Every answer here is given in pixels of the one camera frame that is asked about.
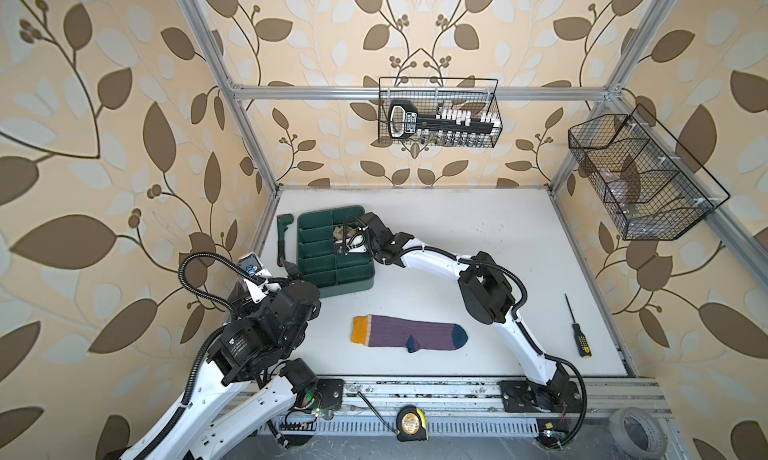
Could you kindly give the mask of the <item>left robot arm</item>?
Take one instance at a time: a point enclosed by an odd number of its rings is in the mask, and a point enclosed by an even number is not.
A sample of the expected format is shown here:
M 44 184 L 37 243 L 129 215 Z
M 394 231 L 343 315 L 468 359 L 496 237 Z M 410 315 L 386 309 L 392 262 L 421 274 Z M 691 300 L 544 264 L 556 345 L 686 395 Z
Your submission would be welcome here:
M 244 298 L 229 303 L 203 296 L 228 309 L 230 320 L 203 342 L 180 397 L 133 446 L 112 459 L 221 459 L 261 427 L 275 432 L 275 420 L 321 405 L 317 376 L 293 352 L 308 323 L 320 312 L 319 289 L 298 268 L 279 262 L 275 277 L 249 254 L 234 263 L 215 253 L 193 253 L 179 266 L 182 287 L 200 291 L 187 278 L 196 260 L 219 262 L 245 285 Z

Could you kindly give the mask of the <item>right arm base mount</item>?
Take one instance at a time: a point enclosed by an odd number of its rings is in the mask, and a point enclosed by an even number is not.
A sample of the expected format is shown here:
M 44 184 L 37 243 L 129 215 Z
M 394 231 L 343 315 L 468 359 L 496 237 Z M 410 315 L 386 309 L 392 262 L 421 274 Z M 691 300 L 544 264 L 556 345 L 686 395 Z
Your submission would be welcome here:
M 499 383 L 506 413 L 537 414 L 536 441 L 548 450 L 563 450 L 580 432 L 587 414 L 587 391 L 583 382 L 566 380 L 551 390 L 528 381 Z

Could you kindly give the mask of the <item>purple striped sock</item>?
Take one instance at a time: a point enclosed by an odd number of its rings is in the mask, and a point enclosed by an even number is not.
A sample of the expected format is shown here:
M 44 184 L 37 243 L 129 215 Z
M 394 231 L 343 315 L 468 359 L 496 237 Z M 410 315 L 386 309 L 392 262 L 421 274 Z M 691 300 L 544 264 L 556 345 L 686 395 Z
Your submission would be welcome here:
M 369 348 L 404 348 L 408 353 L 456 351 L 466 345 L 468 334 L 458 324 L 367 315 L 353 319 L 350 341 Z

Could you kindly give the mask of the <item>green divided organizer tray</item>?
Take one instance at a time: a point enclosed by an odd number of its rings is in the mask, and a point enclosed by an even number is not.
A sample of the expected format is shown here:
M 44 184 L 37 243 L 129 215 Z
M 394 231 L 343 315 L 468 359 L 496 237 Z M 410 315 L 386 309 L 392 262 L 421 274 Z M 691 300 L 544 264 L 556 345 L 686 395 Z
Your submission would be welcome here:
M 374 285 L 375 267 L 364 254 L 337 252 L 335 234 L 347 221 L 348 232 L 365 213 L 362 206 L 306 212 L 297 221 L 297 265 L 304 279 L 318 287 L 321 298 L 353 294 Z

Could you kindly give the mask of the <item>brown argyle sock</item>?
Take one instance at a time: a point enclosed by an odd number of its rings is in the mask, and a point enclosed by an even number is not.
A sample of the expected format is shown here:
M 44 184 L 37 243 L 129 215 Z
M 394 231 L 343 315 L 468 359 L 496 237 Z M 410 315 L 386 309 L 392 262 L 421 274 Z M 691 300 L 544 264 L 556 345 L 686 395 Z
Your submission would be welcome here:
M 364 243 L 360 230 L 350 225 L 335 227 L 333 237 L 335 251 L 340 255 L 348 255 Z

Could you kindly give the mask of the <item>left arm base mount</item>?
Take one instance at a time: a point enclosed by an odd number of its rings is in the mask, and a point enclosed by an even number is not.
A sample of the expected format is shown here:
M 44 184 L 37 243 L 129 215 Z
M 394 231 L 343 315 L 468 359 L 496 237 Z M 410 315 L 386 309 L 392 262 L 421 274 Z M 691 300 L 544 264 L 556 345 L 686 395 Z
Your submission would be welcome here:
M 291 448 L 307 443 L 322 421 L 330 421 L 343 402 L 345 382 L 340 378 L 321 378 L 285 412 L 267 423 L 278 445 Z

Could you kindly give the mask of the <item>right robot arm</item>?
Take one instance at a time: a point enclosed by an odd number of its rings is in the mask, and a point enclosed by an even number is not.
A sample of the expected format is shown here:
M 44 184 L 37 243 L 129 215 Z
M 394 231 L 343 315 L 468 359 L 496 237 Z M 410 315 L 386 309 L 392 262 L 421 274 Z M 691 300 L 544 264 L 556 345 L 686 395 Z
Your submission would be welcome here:
M 374 213 L 347 217 L 337 228 L 337 251 L 365 254 L 383 266 L 421 270 L 457 284 L 468 314 L 495 326 L 522 367 L 527 402 L 540 411 L 553 411 L 574 386 L 567 373 L 570 362 L 545 352 L 521 316 L 528 292 L 523 282 L 493 258 L 479 252 L 459 255 L 429 246 L 411 234 L 393 233 Z

